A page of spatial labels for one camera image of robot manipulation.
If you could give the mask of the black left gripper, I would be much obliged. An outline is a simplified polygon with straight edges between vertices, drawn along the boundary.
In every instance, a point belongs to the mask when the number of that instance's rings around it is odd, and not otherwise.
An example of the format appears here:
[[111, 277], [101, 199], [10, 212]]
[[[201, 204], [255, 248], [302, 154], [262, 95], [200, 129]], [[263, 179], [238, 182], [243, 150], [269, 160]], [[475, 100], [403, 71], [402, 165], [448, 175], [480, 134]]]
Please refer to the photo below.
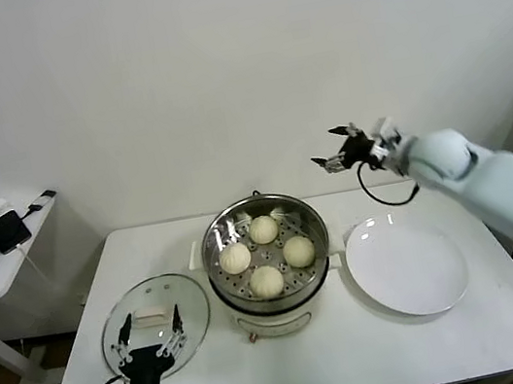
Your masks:
[[118, 340], [112, 345], [120, 358], [120, 371], [129, 384], [160, 384], [161, 376], [175, 364], [170, 352], [181, 351], [186, 345], [185, 331], [179, 307], [174, 305], [171, 334], [160, 345], [146, 346], [129, 353], [129, 339], [132, 330], [132, 314], [127, 314], [120, 327]]

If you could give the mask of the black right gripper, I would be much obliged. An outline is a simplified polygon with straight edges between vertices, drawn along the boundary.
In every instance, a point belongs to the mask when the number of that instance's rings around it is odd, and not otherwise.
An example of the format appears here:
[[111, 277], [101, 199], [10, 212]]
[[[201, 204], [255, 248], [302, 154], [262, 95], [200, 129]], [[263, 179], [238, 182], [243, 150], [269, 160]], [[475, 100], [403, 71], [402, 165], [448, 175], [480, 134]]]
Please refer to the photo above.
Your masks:
[[374, 140], [367, 137], [364, 132], [349, 123], [345, 126], [339, 125], [330, 128], [329, 133], [339, 136], [349, 136], [340, 148], [340, 154], [333, 157], [313, 157], [311, 160], [321, 167], [325, 172], [337, 173], [352, 168], [356, 163], [367, 162], [371, 159], [371, 151]]

